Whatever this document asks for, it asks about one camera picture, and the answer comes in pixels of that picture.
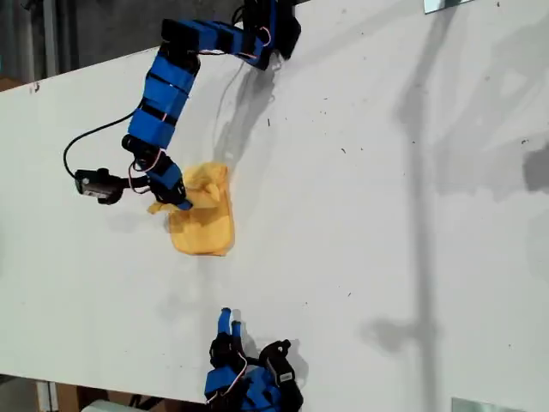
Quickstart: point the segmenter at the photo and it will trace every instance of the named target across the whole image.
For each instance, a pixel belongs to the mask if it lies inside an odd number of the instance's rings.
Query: black cable
[[[102,126],[96,128],[96,129],[87,131],[86,133],[83,133],[83,134],[75,137],[74,139],[72,139],[70,141],[70,143],[67,145],[67,147],[63,151],[63,164],[65,166],[65,170],[67,171],[67,173],[70,175],[70,177],[72,179],[76,179],[76,177],[75,177],[75,174],[72,173],[69,169],[69,163],[67,163],[67,153],[69,152],[70,148],[72,148],[73,144],[75,144],[76,142],[78,142],[79,140],[83,139],[86,136],[92,135],[93,133],[96,133],[98,131],[102,131],[104,129],[108,129],[109,127],[114,126],[115,124],[122,123],[124,120],[128,120],[129,118],[131,118],[133,116],[134,112],[135,111],[133,111],[132,113],[130,113],[126,116],[124,116],[123,118],[115,120],[114,122],[110,122],[109,124],[103,124]]]

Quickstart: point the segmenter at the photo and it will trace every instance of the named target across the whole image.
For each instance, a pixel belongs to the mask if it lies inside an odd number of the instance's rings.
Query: yellow towel
[[[190,255],[225,256],[234,239],[228,168],[221,163],[202,163],[185,170],[183,177],[191,210],[154,203],[148,212],[169,212],[170,234],[175,248]]]

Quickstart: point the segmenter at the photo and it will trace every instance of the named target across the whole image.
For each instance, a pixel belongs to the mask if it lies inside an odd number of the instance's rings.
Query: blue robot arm
[[[73,177],[81,194],[113,204],[123,189],[135,191],[148,186],[159,202],[175,204],[182,210],[192,207],[186,198],[181,169],[166,149],[200,69],[199,55],[220,51],[265,70],[274,51],[286,59],[291,57],[301,33],[293,15],[293,0],[244,0],[239,10],[244,30],[219,21],[163,21],[163,42],[145,78],[142,100],[131,114],[128,134],[122,140],[123,148],[135,156],[130,169],[145,172],[146,178],[121,179],[106,169],[79,170]]]
[[[219,412],[298,412],[303,396],[286,359],[291,343],[274,342],[263,349],[259,359],[247,357],[242,349],[240,322],[232,322],[231,331],[230,317],[231,310],[224,308],[210,347],[214,370],[206,378],[207,404]],[[255,368],[247,372],[250,365]]]

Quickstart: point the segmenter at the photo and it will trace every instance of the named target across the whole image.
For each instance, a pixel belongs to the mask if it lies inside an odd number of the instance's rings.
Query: floor
[[[35,383],[32,380],[12,379],[0,384],[0,410],[36,412],[35,393]]]

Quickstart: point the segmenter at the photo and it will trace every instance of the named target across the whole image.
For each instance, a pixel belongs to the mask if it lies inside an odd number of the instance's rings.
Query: white tabletop
[[[250,354],[294,342],[306,412],[547,412],[549,3],[298,18],[280,70],[202,60],[169,148],[235,169],[226,257],[177,252],[150,195],[99,206],[64,172],[155,50],[0,94],[0,373],[201,401],[230,306]],[[126,127],[70,165],[124,174]]]

